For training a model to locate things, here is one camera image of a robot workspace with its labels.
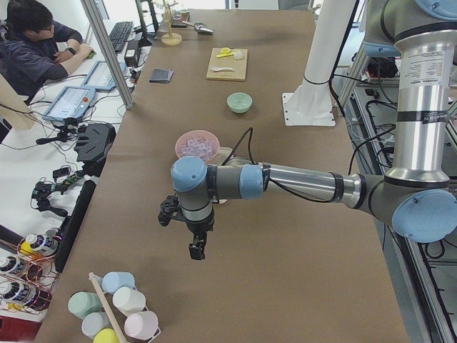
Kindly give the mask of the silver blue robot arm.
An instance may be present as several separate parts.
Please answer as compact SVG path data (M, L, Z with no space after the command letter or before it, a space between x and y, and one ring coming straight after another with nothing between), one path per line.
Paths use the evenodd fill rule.
M456 228L456 198L441 168L450 119L448 96L456 48L454 1L370 1L363 51L399 56L400 81L393 166L383 175L312 171L228 156L219 165L195 156L171 168L174 195L161 203L162 226L186 223L192 259L205 257L220 200L257 199L280 189L317 203L343 203L372 215L418 243L441 240Z

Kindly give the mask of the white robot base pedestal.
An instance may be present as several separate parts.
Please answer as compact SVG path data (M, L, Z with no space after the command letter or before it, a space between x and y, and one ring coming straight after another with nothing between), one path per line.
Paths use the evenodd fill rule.
M351 29L358 2L324 1L316 22L303 81L293 93L284 93L287 126L335 126L331 79Z

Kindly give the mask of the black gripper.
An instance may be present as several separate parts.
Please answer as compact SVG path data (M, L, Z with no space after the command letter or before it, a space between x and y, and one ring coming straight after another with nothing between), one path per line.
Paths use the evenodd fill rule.
M193 260L205 259L205 246L207 232L214 230L214 213L210 213L205 219L192 221L186 220L186 226L193 234L193 243L189 245L189 254Z

